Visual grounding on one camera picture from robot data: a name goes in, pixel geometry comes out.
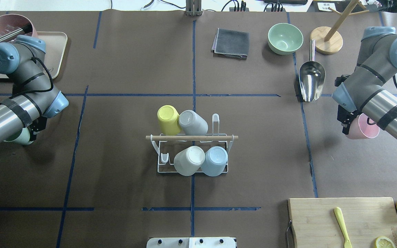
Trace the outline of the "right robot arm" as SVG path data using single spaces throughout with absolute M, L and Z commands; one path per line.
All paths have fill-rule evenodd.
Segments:
M 394 27 L 367 27 L 354 72 L 332 94 L 349 113 L 359 111 L 397 139 L 397 97 L 383 85 L 397 74 Z

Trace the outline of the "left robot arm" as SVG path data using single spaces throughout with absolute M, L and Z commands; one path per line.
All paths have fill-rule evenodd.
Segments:
M 45 42 L 39 38 L 19 35 L 13 43 L 0 42 L 0 74 L 13 81 L 12 96 L 0 101 L 0 143 L 68 106 L 44 64 L 45 54 Z

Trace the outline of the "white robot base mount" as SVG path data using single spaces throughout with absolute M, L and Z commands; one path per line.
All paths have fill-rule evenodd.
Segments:
M 155 237 L 150 238 L 147 248 L 236 248 L 233 237 Z

